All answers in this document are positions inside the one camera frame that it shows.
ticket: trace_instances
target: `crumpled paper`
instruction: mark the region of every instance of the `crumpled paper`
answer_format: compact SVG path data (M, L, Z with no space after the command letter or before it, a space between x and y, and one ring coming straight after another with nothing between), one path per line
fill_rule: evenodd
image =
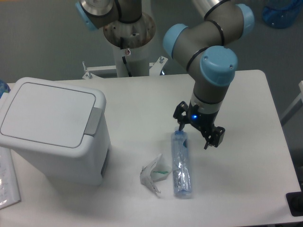
M153 193L161 193L154 182L165 180L171 173L171 167L165 163L162 154L159 154L146 167L142 167L140 182Z

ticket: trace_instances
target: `white table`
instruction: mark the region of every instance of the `white table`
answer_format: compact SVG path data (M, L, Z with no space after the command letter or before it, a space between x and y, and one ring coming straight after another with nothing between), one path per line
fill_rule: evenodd
M302 221L285 194L300 190L263 72L236 73L215 121L226 128L219 148L204 150L187 125L193 199L173 196L172 175L140 184L143 165L159 153L171 163L170 134L177 104L190 100L188 75L63 81L100 89L112 151L104 184L92 187L48 179L15 152L22 202L0 211L1 227L199 226L235 227Z

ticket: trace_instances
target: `water bottle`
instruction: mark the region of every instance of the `water bottle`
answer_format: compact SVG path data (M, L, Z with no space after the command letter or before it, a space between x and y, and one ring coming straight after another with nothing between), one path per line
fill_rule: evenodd
M10 88L3 80L0 79L0 98L2 97L2 94L5 92L6 93L10 92Z
M291 26L303 6L303 0L269 0L262 11L264 22L274 28Z
M177 197L189 197L192 192L187 139L184 131L176 130L171 135L173 185Z

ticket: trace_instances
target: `metal base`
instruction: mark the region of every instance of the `metal base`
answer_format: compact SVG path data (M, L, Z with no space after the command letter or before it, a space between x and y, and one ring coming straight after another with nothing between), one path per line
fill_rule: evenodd
M158 58L156 62L149 64L149 72L150 76L159 76L159 75L165 75L165 72L163 71L164 65L167 63L168 59L161 56ZM92 79L94 77L102 77L102 78L112 78L117 77L116 73L116 66L110 65L110 66L99 66L99 67L86 67L85 62L83 62L83 68L84 68L84 75L83 79Z

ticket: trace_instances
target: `blue joint cap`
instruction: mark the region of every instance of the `blue joint cap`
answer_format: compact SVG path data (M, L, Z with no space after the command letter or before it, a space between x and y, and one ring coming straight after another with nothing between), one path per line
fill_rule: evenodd
M81 5L79 2L77 2L75 4L77 11L80 14L80 17L82 18L82 20L84 21L86 27L90 30L90 31L95 31L98 30L96 28L96 26L90 21L90 19L88 18L88 16L86 15L86 13L84 12L84 10L82 9Z
M238 4L238 6L243 13L243 18L244 18L244 28L243 28L243 33L241 37L246 36L248 33L252 31L255 25L255 17L252 12L252 10L246 6L245 4Z
M237 67L236 54L223 46L209 47L200 60L200 69L205 79L219 87L230 85Z
M172 53L174 51L175 43L179 35L185 28L187 28L187 26L184 24L176 24L173 27L171 27L164 36L163 47L171 58L172 58Z

